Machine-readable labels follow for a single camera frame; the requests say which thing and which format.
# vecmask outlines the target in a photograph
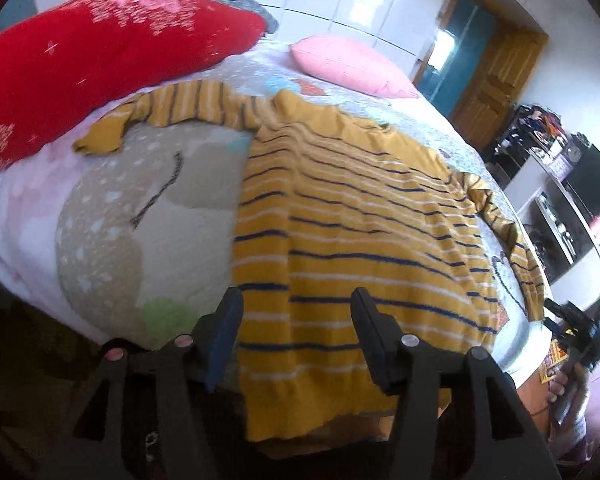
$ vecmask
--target yellow striped sweater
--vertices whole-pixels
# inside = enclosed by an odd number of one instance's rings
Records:
[[[109,153],[133,121],[189,119],[254,132],[234,240],[250,440],[395,407],[372,384],[358,346],[349,313],[357,286],[405,332],[447,350],[490,348],[498,299],[478,214],[509,251],[528,318],[541,319],[541,271],[492,192],[390,126],[287,90],[266,100],[196,80],[135,96],[74,148]]]

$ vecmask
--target door frame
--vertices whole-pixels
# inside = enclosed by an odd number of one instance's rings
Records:
[[[505,26],[505,27],[519,28],[518,25],[516,25],[510,19],[507,18],[506,12],[502,8],[502,6],[495,0],[477,0],[477,1],[481,4],[481,6],[484,7],[485,10],[487,10],[487,12],[490,12],[491,14],[493,14],[496,17],[496,19],[498,20],[498,27]],[[453,12],[456,8],[457,2],[458,2],[458,0],[449,0],[448,3],[446,4],[445,8],[440,11],[440,13],[438,15],[438,30],[446,29],[446,26],[449,24],[449,21],[451,20],[451,15],[453,14]],[[435,41],[433,41],[431,43],[431,46],[427,50],[426,55],[424,56],[424,58],[422,58],[422,61],[420,62],[418,71],[416,72],[416,75],[413,78],[414,86],[417,86],[418,83],[420,82],[420,80],[422,79],[424,71],[427,68],[427,66],[429,65],[429,58],[431,57],[431,54],[433,54],[433,47],[435,46],[435,44],[436,44]]]

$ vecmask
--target cartoon print on blanket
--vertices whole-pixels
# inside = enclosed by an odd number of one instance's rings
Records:
[[[250,142],[197,121],[134,126],[123,151],[89,171],[62,209],[58,271],[72,307],[146,348],[214,310],[230,282]]]

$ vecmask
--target bed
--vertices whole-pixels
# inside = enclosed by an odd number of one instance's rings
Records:
[[[477,152],[422,97],[382,100],[310,78],[295,67],[287,44],[267,40],[181,80],[195,78],[220,79],[260,96],[287,88],[312,103],[337,104],[393,124],[438,150],[449,166],[478,174],[496,190],[504,215],[516,217]],[[139,124],[126,135],[119,156],[75,154],[72,142],[122,101],[94,111],[35,156],[0,173],[0,283],[98,343],[121,336],[155,348],[188,331],[230,284],[232,203],[250,137],[205,125],[192,142],[190,123],[159,132]],[[144,158],[148,152],[152,156]],[[162,189],[175,172],[178,181]],[[136,224],[129,228],[132,212]],[[550,334],[540,322],[526,320],[502,247],[480,222],[504,324],[492,355],[520,386],[542,361]]]

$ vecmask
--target black screen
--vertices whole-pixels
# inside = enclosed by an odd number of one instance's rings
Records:
[[[566,183],[576,192],[592,216],[600,213],[600,151],[591,146],[567,176]],[[587,221],[589,215],[582,211]]]

